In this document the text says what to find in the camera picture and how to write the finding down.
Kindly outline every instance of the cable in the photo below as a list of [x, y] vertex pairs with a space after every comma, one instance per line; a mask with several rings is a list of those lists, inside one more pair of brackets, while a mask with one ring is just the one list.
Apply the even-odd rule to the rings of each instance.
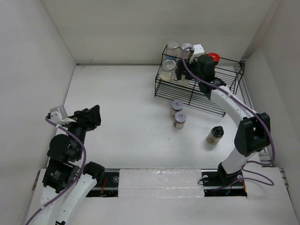
[[50, 121], [47, 117], [45, 117], [45, 120], [50, 123], [51, 125], [55, 126], [56, 128], [66, 132], [69, 136], [71, 136], [75, 141], [77, 141], [81, 148], [82, 148], [82, 152], [83, 152], [83, 160], [82, 160], [82, 166], [80, 167], [80, 170], [78, 172], [78, 175], [74, 178], [74, 180], [70, 183], [69, 186], [67, 186], [62, 192], [60, 192], [55, 198], [53, 198], [52, 200], [50, 200], [49, 202], [47, 202], [45, 205], [43, 205], [41, 208], [39, 208], [30, 218], [29, 220], [25, 223], [25, 225], [29, 225], [29, 223], [34, 219], [34, 217], [37, 216], [38, 213], [40, 213], [44, 207], [47, 207], [48, 205], [52, 204], [53, 202], [55, 202], [57, 199], [59, 199], [64, 193], [66, 193], [70, 187], [72, 187], [73, 184], [75, 184], [78, 179], [80, 178], [81, 174], [83, 173], [83, 169], [84, 169], [84, 165], [86, 162], [86, 149], [83, 145], [83, 143], [79, 140], [78, 137], [76, 137], [74, 134], [72, 134], [70, 131], [68, 131], [67, 129], [63, 128], [62, 126], [57, 127], [57, 124], [53, 123], [52, 121]]
[[[227, 95], [232, 101], [234, 101], [236, 104], [240, 105], [241, 107], [243, 107], [244, 109], [246, 109], [247, 111], [249, 111], [249, 112], [250, 112], [250, 113], [251, 113], [251, 114], [252, 114], [252, 115], [260, 122], [260, 124], [262, 125], [263, 129], [264, 129], [265, 132], [267, 133], [267, 136], [268, 136], [268, 138], [269, 138], [269, 140], [270, 140], [271, 149], [272, 149], [272, 158], [271, 158], [271, 161], [270, 161], [269, 163], [265, 164], [265, 163], [260, 163], [260, 162], [256, 162], [256, 161], [253, 161], [253, 160], [249, 160], [249, 161], [247, 161], [247, 164], [248, 164], [248, 163], [255, 163], [255, 164], [263, 165], [263, 166], [269, 166], [269, 165], [272, 165], [273, 162], [274, 162], [274, 160], [275, 160], [276, 154], [275, 154], [274, 141], [273, 141], [273, 138], [272, 138], [272, 136], [271, 136], [271, 133], [270, 133], [268, 127], [264, 124], [264, 122], [262, 121], [262, 119], [261, 119], [261, 118], [260, 118], [260, 117], [252, 110], [252, 109], [250, 109], [248, 106], [246, 106], [245, 104], [243, 104], [243, 103], [242, 103], [238, 98], [236, 98], [232, 93], [229, 93], [229, 92], [227, 92], [226, 90], [224, 90], [224, 89], [222, 89], [222, 88], [220, 88], [220, 87], [218, 87], [218, 86], [216, 86], [216, 85], [213, 85], [213, 84], [211, 84], [211, 83], [208, 83], [208, 82], [206, 82], [206, 81], [204, 81], [204, 80], [198, 78], [196, 75], [194, 75], [194, 74], [189, 70], [189, 68], [187, 67], [187, 64], [186, 64], [186, 62], [185, 62], [185, 60], [184, 60], [184, 58], [183, 58], [183, 53], [184, 53], [186, 50], [189, 50], [189, 49], [191, 49], [191, 47], [185, 48], [185, 49], [182, 51], [182, 55], [181, 55], [182, 62], [183, 62], [183, 66], [185, 67], [186, 71], [187, 71], [187, 72], [188, 72], [188, 73], [189, 73], [196, 81], [202, 82], [202, 83], [204, 83], [205, 85], [207, 85], [207, 86], [209, 86], [209, 87], [212, 87], [212, 88], [215, 88], [215, 89], [219, 90], [220, 92], [226, 94], [226, 95]], [[243, 177], [243, 178], [240, 178], [240, 179], [235, 180], [235, 181], [232, 182], [231, 184], [228, 184], [228, 185], [226, 185], [226, 186], [224, 186], [224, 187], [219, 187], [219, 188], [216, 188], [216, 189], [213, 189], [213, 190], [215, 190], [215, 191], [222, 190], [222, 189], [224, 189], [224, 188], [226, 188], [226, 187], [228, 187], [228, 186], [231, 186], [231, 185], [233, 185], [233, 184], [235, 184], [235, 183], [237, 183], [237, 182], [239, 182], [239, 181], [242, 181], [242, 180], [253, 180], [253, 181], [256, 181], [256, 182], [260, 182], [260, 183], [262, 183], [262, 184], [274, 186], [274, 182], [273, 182], [271, 179], [269, 179], [269, 178], [267, 178], [266, 176], [264, 176], [264, 175], [262, 175], [262, 174], [259, 174], [259, 173], [257, 173], [257, 172], [252, 172], [252, 171], [249, 171], [249, 170], [244, 170], [244, 167], [245, 167], [245, 165], [242, 166], [242, 170], [243, 170], [243, 171], [246, 171], [246, 172], [248, 172], [248, 173], [252, 173], [252, 174], [255, 174], [255, 175], [259, 175], [259, 176], [261, 176], [261, 177], [264, 177], [265, 179], [267, 179], [268, 181], [270, 181], [270, 183], [266, 183], [266, 182], [263, 182], [263, 181], [261, 181], [261, 180], [257, 180], [257, 179], [253, 179], [253, 178], [244, 178], [244, 177]]]

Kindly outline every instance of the white table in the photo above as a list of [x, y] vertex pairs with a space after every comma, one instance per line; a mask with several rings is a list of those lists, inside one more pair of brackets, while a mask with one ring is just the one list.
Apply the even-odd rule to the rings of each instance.
[[[123, 169], [119, 197], [86, 198], [72, 224], [298, 224], [278, 168], [247, 166], [270, 177], [274, 187], [246, 181], [248, 197], [204, 197], [197, 185], [200, 169], [217, 168], [229, 155], [237, 128], [228, 116], [185, 107], [187, 122], [176, 130], [170, 101], [154, 98], [157, 69], [76, 67], [65, 102], [68, 114], [97, 104], [101, 107], [101, 126], [86, 135], [87, 162]], [[225, 136], [212, 147], [205, 138], [218, 125]], [[42, 177], [43, 173], [29, 215], [38, 208]]]

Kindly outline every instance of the black wire shelf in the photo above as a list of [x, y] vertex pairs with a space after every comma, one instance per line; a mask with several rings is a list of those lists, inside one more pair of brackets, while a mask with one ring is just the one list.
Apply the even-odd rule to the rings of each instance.
[[[167, 46], [165, 46], [165, 49], [162, 53], [160, 67], [165, 60], [165, 57], [168, 56], [166, 54], [166, 47]], [[222, 57], [221, 60], [222, 64], [230, 63], [230, 66], [232, 66], [234, 70], [232, 71], [221, 67], [215, 67], [216, 77], [222, 79], [230, 88], [231, 92], [236, 94], [238, 85], [244, 75], [245, 63]], [[188, 105], [191, 108], [206, 111], [219, 116], [225, 116], [225, 112], [217, 104], [208, 100], [208, 98], [200, 92], [198, 83], [195, 80], [190, 80], [187, 86], [181, 86], [177, 84], [176, 78], [171, 82], [166, 82], [159, 77], [159, 69], [155, 77], [154, 96], [169, 99], [171, 101], [180, 99], [185, 105]]]

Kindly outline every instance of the white wall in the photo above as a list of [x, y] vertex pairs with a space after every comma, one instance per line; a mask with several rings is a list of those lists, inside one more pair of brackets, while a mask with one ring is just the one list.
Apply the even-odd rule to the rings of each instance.
[[159, 63], [169, 40], [240, 60], [274, 0], [42, 0], [77, 63]]
[[75, 62], [39, 0], [0, 0], [0, 174], [45, 167]]
[[300, 1], [282, 0], [256, 51], [246, 63], [245, 79], [256, 110], [271, 117], [275, 165], [284, 168], [300, 221]]

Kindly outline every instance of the spice rack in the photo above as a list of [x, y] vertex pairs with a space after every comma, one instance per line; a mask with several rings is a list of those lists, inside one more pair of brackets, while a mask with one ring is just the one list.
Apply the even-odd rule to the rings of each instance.
[[[165, 60], [165, 57], [168, 56], [166, 54], [166, 48], [167, 45], [165, 46], [161, 56], [160, 67]], [[220, 61], [222, 64], [230, 64], [230, 66], [233, 67], [233, 70], [222, 68], [219, 65], [219, 67], [215, 67], [216, 77], [222, 79], [230, 90], [236, 94], [238, 85], [244, 75], [245, 63], [222, 57]], [[188, 85], [184, 87], [177, 84], [176, 78], [171, 82], [166, 82], [160, 79], [158, 75], [159, 69], [155, 77], [155, 97], [157, 96], [171, 101], [179, 99], [182, 100], [185, 105], [194, 109], [206, 111], [219, 116], [225, 116], [225, 112], [217, 104], [208, 100], [208, 98], [200, 92], [195, 80], [190, 80]]]

